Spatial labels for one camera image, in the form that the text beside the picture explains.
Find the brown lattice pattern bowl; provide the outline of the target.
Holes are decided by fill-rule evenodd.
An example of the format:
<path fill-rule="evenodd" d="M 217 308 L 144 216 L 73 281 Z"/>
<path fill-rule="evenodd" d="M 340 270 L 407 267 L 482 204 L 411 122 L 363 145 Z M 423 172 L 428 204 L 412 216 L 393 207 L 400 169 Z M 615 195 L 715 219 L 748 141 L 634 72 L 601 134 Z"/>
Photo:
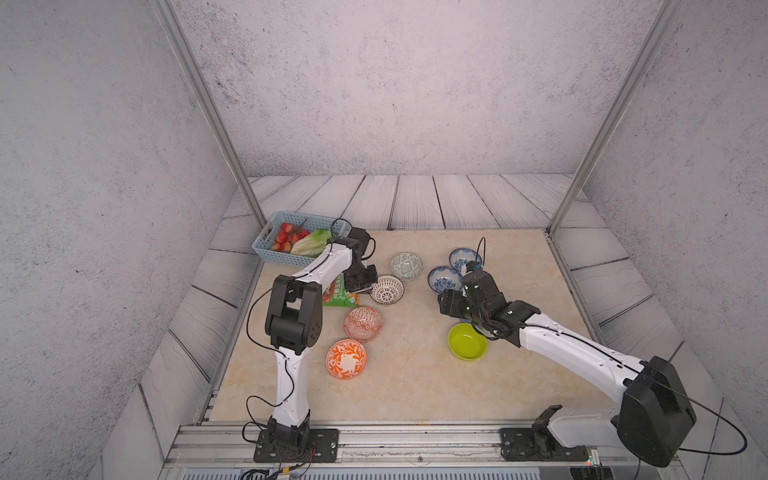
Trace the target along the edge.
<path fill-rule="evenodd" d="M 381 275 L 372 285 L 370 296 L 380 305 L 392 305 L 400 301 L 405 293 L 403 282 L 393 275 Z"/>

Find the blue floral bowl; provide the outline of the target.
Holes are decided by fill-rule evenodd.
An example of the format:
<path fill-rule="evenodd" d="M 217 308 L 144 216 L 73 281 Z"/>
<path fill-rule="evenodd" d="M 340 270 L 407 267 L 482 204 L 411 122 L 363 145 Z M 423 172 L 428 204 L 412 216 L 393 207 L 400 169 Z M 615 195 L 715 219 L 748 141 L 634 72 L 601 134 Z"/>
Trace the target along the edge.
<path fill-rule="evenodd" d="M 432 291 L 441 294 L 446 290 L 459 291 L 462 286 L 462 277 L 459 271 L 451 266 L 438 266 L 433 268 L 427 277 Z"/>
<path fill-rule="evenodd" d="M 456 248 L 449 255 L 450 265 L 453 269 L 458 271 L 461 276 L 464 276 L 471 271 L 471 268 L 467 267 L 470 262 L 474 262 L 479 267 L 483 266 L 482 256 L 477 251 L 470 248 Z"/>

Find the red diamond pattern bowl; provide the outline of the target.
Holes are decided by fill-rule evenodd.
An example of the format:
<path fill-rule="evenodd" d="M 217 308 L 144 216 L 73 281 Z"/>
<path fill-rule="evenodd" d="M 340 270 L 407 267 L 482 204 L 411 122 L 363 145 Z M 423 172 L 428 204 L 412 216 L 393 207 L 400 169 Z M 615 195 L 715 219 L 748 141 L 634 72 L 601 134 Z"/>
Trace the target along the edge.
<path fill-rule="evenodd" d="M 372 307 L 360 306 L 344 318 L 343 330 L 349 339 L 366 343 L 374 340 L 383 328 L 381 314 Z"/>

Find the green geometric pattern bowl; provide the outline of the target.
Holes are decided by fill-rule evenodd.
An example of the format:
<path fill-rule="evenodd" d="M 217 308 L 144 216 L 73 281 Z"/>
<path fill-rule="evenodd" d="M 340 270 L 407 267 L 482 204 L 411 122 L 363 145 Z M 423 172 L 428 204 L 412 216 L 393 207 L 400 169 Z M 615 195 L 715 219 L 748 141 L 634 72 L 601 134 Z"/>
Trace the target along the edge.
<path fill-rule="evenodd" d="M 412 252 L 402 252 L 390 261 L 391 273 L 403 282 L 416 279 L 424 269 L 423 260 Z"/>

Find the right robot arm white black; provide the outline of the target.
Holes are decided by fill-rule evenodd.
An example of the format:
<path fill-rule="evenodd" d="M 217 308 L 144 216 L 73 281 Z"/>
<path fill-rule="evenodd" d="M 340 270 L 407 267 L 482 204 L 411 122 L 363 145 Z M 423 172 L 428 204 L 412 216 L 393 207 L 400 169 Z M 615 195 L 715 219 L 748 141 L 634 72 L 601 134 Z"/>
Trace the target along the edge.
<path fill-rule="evenodd" d="M 474 270 L 460 289 L 438 295 L 442 314 L 466 320 L 490 340 L 504 340 L 567 368 L 605 393 L 614 404 L 592 410 L 551 405 L 530 428 L 521 453 L 543 459 L 581 447 L 623 447 L 640 461 L 666 467 L 696 423 L 675 367 L 598 344 L 522 300 L 509 301 L 493 277 Z"/>

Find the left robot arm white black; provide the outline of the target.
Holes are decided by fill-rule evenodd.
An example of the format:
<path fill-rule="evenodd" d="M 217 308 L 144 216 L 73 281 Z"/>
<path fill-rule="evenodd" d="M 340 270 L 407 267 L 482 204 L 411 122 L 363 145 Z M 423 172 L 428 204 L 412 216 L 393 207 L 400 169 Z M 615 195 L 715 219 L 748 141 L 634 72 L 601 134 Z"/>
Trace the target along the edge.
<path fill-rule="evenodd" d="M 365 265 L 370 234 L 353 227 L 345 236 L 331 238 L 320 254 L 294 275 L 278 276 L 270 292 L 265 332 L 276 351 L 276 405 L 267 434 L 277 444 L 304 450 L 310 439 L 307 368 L 304 354 L 320 337 L 323 293 L 339 276 L 353 291 L 370 288 L 378 280 L 376 267 Z"/>

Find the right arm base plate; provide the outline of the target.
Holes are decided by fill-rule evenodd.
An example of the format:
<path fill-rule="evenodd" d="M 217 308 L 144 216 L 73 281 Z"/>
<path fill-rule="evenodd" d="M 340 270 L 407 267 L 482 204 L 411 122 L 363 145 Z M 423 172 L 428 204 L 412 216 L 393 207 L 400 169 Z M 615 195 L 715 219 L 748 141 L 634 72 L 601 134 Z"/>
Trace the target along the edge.
<path fill-rule="evenodd" d="M 584 446 L 564 447 L 547 430 L 503 428 L 500 452 L 510 462 L 586 462 L 590 455 Z"/>

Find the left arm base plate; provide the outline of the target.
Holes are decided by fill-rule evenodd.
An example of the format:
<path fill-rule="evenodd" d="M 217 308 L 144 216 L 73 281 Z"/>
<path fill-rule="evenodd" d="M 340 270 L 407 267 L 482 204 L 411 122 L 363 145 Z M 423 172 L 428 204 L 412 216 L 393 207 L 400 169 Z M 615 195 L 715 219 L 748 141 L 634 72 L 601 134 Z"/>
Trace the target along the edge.
<path fill-rule="evenodd" d="M 257 464 L 334 463 L 338 455 L 339 430 L 318 429 L 301 433 L 296 439 L 279 439 L 266 430 L 256 440 L 253 462 Z"/>

